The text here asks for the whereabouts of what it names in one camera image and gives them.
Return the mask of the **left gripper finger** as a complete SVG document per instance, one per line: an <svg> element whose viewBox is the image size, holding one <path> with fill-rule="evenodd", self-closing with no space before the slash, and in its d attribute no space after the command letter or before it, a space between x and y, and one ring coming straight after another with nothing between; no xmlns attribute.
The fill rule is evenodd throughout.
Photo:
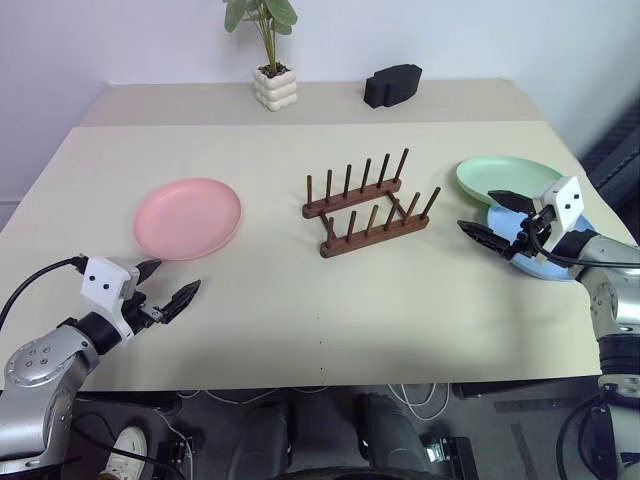
<svg viewBox="0 0 640 480"><path fill-rule="evenodd" d="M153 275L153 273L161 266L161 264L162 261L159 259L149 259L137 264L136 269L138 271L138 280L136 284L140 285L145 282Z"/></svg>
<svg viewBox="0 0 640 480"><path fill-rule="evenodd" d="M196 280L187 285L184 285L175 294L173 294L171 300L160 309L160 322L162 324L169 324L171 321L173 321L182 311L184 311L188 307L188 305L197 294L200 286L201 281Z"/></svg>

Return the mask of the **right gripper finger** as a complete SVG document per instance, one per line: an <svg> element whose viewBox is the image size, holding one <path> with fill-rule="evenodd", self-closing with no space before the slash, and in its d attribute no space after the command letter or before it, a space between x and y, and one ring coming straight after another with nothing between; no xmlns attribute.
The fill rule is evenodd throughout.
<svg viewBox="0 0 640 480"><path fill-rule="evenodd" d="M484 225L464 220L458 220L457 225L469 238L506 260L511 260L517 253L511 242Z"/></svg>
<svg viewBox="0 0 640 480"><path fill-rule="evenodd" d="M491 190L488 195L500 206L514 211L525 213L527 216L536 214L534 202L531 198L509 190Z"/></svg>

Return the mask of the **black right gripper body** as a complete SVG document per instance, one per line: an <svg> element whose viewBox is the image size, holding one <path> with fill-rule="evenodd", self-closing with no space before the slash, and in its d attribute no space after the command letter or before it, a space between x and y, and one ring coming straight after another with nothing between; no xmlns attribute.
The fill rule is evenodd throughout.
<svg viewBox="0 0 640 480"><path fill-rule="evenodd" d="M543 207L539 212L531 210L521 222L521 230L516 235L511 249L517 254L528 258L536 257L539 260L547 260L543 244L551 235L551 222L556 219L556 212L552 205Z"/></svg>

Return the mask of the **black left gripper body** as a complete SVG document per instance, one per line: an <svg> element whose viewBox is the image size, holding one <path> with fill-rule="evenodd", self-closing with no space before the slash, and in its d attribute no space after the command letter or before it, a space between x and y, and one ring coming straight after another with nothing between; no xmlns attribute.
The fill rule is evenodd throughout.
<svg viewBox="0 0 640 480"><path fill-rule="evenodd" d="M134 335L154 324L169 322L168 316L159 307L148 306L146 300L147 297L144 293L136 291L122 305L122 316Z"/></svg>

